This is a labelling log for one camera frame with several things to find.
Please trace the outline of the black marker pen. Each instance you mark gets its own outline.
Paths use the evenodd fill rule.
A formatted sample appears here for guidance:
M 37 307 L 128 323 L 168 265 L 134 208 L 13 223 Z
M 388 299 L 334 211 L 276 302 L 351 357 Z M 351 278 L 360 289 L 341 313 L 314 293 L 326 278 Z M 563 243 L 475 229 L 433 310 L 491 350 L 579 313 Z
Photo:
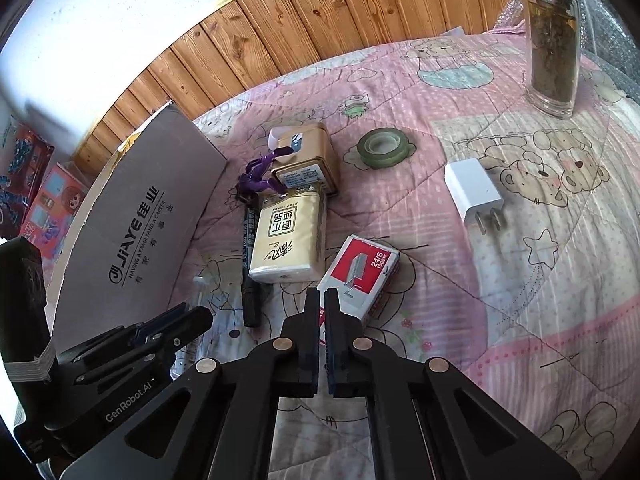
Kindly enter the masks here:
M 242 255 L 242 308 L 245 327 L 260 326 L 262 316 L 262 289 L 250 277 L 250 263 L 252 262 L 255 236 L 258 225 L 259 211 L 255 205 L 246 205 L 243 219 L 243 255 Z

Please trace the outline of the red staples box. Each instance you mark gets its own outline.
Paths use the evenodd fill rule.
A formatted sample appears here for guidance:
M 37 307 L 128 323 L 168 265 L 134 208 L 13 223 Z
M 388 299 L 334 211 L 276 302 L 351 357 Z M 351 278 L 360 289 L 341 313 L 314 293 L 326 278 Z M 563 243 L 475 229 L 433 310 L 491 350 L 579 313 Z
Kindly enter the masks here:
M 349 235 L 320 280 L 319 292 L 335 289 L 341 310 L 367 325 L 399 260 L 396 248 Z

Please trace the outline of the beige tissue pack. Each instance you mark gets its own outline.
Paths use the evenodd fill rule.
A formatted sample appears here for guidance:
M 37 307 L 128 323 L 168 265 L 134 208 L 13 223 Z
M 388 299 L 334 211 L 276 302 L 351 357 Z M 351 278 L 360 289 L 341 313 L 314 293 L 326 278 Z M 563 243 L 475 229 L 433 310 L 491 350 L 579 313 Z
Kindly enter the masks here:
M 255 282 L 319 281 L 326 268 L 325 252 L 326 194 L 318 184 L 264 200 L 250 263 Z

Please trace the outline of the gold tea tin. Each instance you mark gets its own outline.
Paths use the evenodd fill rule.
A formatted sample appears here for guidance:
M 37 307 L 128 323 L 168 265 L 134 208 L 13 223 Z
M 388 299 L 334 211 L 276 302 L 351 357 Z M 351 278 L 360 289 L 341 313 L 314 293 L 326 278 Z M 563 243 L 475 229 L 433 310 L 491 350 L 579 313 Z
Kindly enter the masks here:
M 303 145 L 299 152 L 278 156 L 271 167 L 271 175 L 286 188 L 320 183 L 328 195 L 340 190 L 340 162 L 331 142 L 329 131 L 321 122 L 296 126 L 301 128 Z

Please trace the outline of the white power adapter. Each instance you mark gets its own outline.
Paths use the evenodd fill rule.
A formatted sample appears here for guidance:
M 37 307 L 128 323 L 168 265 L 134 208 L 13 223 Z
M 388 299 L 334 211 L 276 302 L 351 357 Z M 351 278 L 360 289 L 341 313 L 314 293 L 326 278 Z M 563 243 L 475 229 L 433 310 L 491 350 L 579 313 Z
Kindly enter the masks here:
M 504 200 L 476 158 L 448 162 L 444 180 L 465 226 L 476 224 L 482 235 L 487 234 L 488 226 L 495 231 L 504 229 Z

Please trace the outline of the green tape roll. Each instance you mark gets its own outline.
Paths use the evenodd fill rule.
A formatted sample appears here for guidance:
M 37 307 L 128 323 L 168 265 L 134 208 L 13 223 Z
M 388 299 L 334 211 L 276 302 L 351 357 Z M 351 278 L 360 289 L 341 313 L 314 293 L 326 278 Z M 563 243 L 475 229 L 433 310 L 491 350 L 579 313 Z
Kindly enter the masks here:
M 405 133 L 396 128 L 377 128 L 359 140 L 357 152 L 370 168 L 390 168 L 409 156 L 409 140 Z

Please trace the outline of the pink mini stapler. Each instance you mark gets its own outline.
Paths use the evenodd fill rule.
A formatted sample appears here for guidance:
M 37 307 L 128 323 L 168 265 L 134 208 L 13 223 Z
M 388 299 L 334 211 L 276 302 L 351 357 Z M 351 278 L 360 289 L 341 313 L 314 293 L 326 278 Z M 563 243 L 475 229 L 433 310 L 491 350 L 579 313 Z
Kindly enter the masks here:
M 277 148 L 292 148 L 293 152 L 299 152 L 303 145 L 303 131 L 295 127 L 273 127 L 269 131 L 268 148 L 275 151 Z

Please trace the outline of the white cardboard box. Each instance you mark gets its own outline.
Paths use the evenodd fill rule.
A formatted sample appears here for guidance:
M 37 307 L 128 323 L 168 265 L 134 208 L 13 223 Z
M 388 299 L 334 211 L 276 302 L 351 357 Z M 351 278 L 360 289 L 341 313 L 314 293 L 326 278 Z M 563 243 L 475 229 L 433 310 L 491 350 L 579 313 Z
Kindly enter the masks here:
M 198 220 L 227 159 L 166 103 L 105 164 L 54 265 L 46 309 L 64 352 L 169 307 Z

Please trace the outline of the pink toy washing box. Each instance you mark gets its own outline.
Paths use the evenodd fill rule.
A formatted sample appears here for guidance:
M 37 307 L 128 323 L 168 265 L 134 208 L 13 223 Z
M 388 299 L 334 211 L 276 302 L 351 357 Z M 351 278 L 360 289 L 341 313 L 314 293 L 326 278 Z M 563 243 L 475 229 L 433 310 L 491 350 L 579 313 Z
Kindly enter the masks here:
M 60 164 L 44 178 L 20 231 L 39 249 L 43 259 L 55 260 L 62 252 L 66 234 L 87 192 L 87 185 Z

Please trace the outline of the pink cartoon quilt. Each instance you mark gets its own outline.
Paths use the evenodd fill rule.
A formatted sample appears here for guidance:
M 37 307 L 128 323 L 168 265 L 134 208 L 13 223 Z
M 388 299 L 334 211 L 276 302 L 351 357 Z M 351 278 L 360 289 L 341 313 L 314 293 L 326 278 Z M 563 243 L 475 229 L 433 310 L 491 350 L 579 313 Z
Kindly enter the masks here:
M 363 49 L 201 115 L 228 165 L 172 301 L 212 311 L 203 351 L 242 358 L 303 307 L 305 284 L 277 285 L 262 326 L 243 327 L 234 187 L 273 127 L 322 122 L 342 177 L 326 252 L 349 235 L 400 252 L 368 335 L 404 358 L 443 356 L 582 478 L 609 474 L 639 419 L 639 103 L 583 60 L 573 116 L 544 114 L 526 100 L 524 48 L 498 34 Z M 377 128 L 405 133 L 409 156 L 367 166 L 357 144 Z M 458 215 L 445 166 L 469 158 L 504 200 L 502 231 Z

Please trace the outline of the dark robot toy box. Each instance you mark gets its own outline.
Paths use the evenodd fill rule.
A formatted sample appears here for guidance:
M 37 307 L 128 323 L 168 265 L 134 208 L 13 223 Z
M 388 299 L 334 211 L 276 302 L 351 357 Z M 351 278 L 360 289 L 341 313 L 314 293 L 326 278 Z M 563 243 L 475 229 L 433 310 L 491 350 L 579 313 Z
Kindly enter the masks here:
M 1 130 L 1 237 L 20 232 L 54 146 L 12 115 Z

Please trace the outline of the glass tea bottle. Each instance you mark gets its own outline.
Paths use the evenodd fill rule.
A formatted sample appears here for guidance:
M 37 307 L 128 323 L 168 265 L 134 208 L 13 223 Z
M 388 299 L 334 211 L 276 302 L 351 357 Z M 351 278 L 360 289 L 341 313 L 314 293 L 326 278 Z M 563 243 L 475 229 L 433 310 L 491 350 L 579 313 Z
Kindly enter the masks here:
M 577 0 L 523 0 L 526 96 L 559 118 L 573 114 L 580 66 Z

